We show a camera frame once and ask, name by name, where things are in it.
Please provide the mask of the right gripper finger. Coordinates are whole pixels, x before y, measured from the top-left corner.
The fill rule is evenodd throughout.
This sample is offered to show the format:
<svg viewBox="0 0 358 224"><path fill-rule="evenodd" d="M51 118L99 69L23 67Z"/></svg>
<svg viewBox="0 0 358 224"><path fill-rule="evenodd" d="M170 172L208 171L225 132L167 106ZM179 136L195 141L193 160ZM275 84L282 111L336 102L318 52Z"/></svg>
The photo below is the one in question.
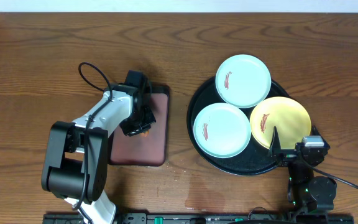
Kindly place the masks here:
<svg viewBox="0 0 358 224"><path fill-rule="evenodd" d="M281 150L280 138L278 135L278 129L276 126L273 127L272 140L270 143L270 150Z"/></svg>
<svg viewBox="0 0 358 224"><path fill-rule="evenodd" d="M320 132L318 131L318 129L315 125L312 125L312 127L311 127L311 135L312 136L321 136Z"/></svg>

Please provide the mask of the black rectangular water tray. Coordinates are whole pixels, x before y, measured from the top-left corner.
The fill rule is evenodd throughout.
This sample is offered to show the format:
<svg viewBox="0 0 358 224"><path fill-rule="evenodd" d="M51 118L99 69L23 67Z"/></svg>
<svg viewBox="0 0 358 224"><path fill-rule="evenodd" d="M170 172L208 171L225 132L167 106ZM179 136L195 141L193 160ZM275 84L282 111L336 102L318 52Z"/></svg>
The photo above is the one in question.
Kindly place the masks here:
<svg viewBox="0 0 358 224"><path fill-rule="evenodd" d="M161 166L165 162L169 93L166 85L152 88L150 107L156 122L148 136L125 136L120 127L114 130L109 138L110 165Z"/></svg>

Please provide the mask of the black round serving tray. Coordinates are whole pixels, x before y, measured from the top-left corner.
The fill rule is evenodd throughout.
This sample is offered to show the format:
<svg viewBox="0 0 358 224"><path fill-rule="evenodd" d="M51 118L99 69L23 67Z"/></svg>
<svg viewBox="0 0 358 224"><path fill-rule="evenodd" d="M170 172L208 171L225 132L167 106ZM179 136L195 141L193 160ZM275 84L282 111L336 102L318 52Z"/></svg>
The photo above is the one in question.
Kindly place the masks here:
<svg viewBox="0 0 358 224"><path fill-rule="evenodd" d="M197 114L208 105L222 102L216 90L214 77L206 80L195 91L189 102L186 125L190 140L198 154L215 168L234 175L259 175L276 168L278 163L267 155L269 150L261 146L254 138L250 139L249 144L240 154L225 159L210 156L197 145L193 135L193 125Z"/></svg>

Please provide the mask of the yellow plate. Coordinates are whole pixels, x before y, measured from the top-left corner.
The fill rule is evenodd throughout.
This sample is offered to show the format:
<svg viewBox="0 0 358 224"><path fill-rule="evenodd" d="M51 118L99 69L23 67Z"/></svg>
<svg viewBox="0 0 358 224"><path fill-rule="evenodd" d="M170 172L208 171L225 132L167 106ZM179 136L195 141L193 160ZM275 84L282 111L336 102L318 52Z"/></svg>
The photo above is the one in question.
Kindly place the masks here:
<svg viewBox="0 0 358 224"><path fill-rule="evenodd" d="M278 131L280 147L294 149L311 132L311 119L299 102L283 96L267 98L251 112L250 127L254 139L269 148L273 132Z"/></svg>

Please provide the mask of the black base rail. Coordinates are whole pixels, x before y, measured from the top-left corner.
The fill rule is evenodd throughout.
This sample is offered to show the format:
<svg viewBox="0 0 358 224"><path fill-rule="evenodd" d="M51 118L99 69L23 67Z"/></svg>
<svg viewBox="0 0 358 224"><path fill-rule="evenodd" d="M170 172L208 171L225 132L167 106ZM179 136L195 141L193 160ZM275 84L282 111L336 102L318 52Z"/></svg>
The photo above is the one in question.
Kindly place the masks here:
<svg viewBox="0 0 358 224"><path fill-rule="evenodd" d="M354 218L348 215L299 215L289 220L285 215L252 213L250 215L148 215L146 213L122 213L114 224L225 224L225 223L333 223L351 224Z"/></svg>

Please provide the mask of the green and orange sponge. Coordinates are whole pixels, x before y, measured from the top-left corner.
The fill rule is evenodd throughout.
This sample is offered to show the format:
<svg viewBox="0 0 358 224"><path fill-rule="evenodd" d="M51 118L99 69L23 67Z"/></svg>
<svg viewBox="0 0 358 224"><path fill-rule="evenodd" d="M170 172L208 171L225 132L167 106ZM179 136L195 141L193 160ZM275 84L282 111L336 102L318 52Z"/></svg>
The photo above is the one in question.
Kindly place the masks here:
<svg viewBox="0 0 358 224"><path fill-rule="evenodd" d="M142 136L148 136L148 135L149 135L149 130L143 132L141 135L142 135Z"/></svg>

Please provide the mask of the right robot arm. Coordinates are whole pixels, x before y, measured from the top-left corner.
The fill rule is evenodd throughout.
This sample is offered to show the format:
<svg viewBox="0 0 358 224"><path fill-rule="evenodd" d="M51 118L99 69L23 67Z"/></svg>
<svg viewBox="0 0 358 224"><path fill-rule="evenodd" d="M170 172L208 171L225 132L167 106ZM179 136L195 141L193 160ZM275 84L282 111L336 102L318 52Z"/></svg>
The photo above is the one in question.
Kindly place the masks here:
<svg viewBox="0 0 358 224"><path fill-rule="evenodd" d="M328 212L334 209L337 183L326 176L315 176L313 169L324 161L329 144L312 127L291 149L281 147L278 129L273 129L268 155L288 168L287 198L294 206L287 213L291 223L328 223Z"/></svg>

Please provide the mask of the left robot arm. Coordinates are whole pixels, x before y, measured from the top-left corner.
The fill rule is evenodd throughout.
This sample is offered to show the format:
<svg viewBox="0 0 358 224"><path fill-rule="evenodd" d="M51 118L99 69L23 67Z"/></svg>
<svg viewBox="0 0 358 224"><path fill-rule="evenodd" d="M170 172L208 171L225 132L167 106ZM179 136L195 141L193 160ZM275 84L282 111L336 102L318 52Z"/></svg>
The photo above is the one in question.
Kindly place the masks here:
<svg viewBox="0 0 358 224"><path fill-rule="evenodd" d="M104 187L116 128L133 136L152 124L151 84L140 81L108 85L101 99L73 121L50 128L41 186L79 212L83 223L113 223L116 206Z"/></svg>

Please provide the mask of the light blue plate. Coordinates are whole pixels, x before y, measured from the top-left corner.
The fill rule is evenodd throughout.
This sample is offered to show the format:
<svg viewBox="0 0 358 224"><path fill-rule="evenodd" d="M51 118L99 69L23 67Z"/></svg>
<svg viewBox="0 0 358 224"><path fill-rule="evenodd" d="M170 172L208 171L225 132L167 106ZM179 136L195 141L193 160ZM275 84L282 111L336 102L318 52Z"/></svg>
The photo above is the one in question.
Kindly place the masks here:
<svg viewBox="0 0 358 224"><path fill-rule="evenodd" d="M251 108L263 101L271 88L267 66L255 56L239 54L220 64L215 85L223 101L238 108Z"/></svg>
<svg viewBox="0 0 358 224"><path fill-rule="evenodd" d="M213 103L203 108L195 118L192 131L204 153L221 159L240 154L251 138L248 117L228 103Z"/></svg>

